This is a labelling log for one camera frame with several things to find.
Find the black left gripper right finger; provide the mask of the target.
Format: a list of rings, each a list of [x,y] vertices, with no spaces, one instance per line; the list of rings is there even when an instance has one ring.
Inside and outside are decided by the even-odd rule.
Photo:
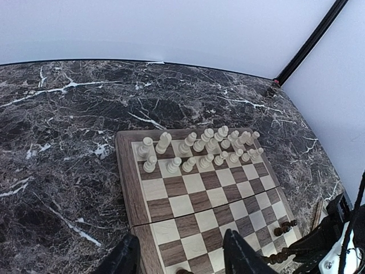
[[[223,252],[225,273],[277,273],[235,230],[226,230]]]

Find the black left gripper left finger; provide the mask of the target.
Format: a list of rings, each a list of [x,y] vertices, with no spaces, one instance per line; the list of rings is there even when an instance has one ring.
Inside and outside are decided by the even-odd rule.
[[[128,233],[92,273],[137,274],[140,272],[140,258],[139,238]]]

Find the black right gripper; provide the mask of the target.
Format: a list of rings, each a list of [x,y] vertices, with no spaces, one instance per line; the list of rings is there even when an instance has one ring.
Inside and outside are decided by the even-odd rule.
[[[339,194],[326,207],[326,216],[309,234],[290,245],[294,262],[301,263],[295,273],[318,273],[319,262],[340,239],[344,224],[351,217],[351,201]]]

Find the dark pawn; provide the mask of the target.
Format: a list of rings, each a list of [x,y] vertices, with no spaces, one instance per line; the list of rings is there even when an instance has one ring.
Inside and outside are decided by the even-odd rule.
[[[297,221],[294,219],[292,221],[285,221],[283,222],[280,227],[274,229],[274,235],[279,237],[284,233],[288,233],[293,227],[297,225]]]

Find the dark chess piece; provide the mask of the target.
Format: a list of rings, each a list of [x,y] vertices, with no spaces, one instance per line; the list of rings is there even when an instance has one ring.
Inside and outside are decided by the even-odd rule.
[[[191,272],[191,271],[188,271],[187,269],[182,269],[182,268],[180,268],[180,269],[178,269],[177,271],[176,271],[176,274],[194,274],[193,272]]]

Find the dark queen piece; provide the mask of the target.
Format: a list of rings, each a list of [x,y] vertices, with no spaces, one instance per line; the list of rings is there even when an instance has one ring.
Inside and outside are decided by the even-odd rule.
[[[270,256],[262,256],[261,258],[266,264],[274,265],[283,263],[291,255],[293,255],[292,251],[290,251],[288,248],[282,248],[282,251],[278,252],[277,254],[271,254]]]

